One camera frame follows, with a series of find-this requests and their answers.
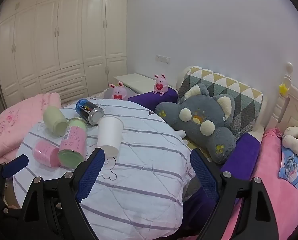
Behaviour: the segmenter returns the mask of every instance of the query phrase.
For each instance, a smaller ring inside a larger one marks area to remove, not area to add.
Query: metal bolt
[[[254,180],[256,183],[261,183],[261,179],[260,179],[259,177],[255,177],[253,180]]]
[[[231,178],[231,173],[229,171],[224,171],[222,173],[222,175],[225,177],[225,178]]]
[[[65,173],[65,178],[66,179],[69,179],[69,178],[71,178],[73,176],[73,173],[72,172],[66,172]]]
[[[33,179],[33,182],[34,183],[39,183],[41,181],[41,178],[40,177],[35,177],[34,179]]]

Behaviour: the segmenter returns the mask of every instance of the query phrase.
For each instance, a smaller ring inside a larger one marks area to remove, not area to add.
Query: wardrobe
[[[127,74],[127,0],[5,0],[0,85],[8,107],[39,93],[61,103]]]

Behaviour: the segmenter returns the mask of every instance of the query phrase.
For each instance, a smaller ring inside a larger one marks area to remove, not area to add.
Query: black can
[[[77,102],[76,112],[92,126],[97,125],[100,118],[105,115],[101,107],[96,106],[87,99],[80,99]]]

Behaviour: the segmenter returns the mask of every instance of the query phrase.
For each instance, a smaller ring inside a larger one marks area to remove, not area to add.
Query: pink quilt
[[[298,190],[278,177],[281,168],[281,139],[276,129],[265,132],[257,164],[252,177],[260,177],[276,216],[279,239],[286,240],[298,225]],[[241,203],[236,205],[222,240],[230,239],[236,224]],[[195,240],[196,236],[184,238]]]
[[[25,135],[42,119],[47,106],[61,108],[58,93],[39,94],[0,114],[0,163],[12,161]]]

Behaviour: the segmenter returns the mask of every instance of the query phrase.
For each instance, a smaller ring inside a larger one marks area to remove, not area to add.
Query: green cup
[[[43,112],[43,121],[48,129],[57,136],[63,136],[68,127],[68,122],[59,108],[48,106]]]

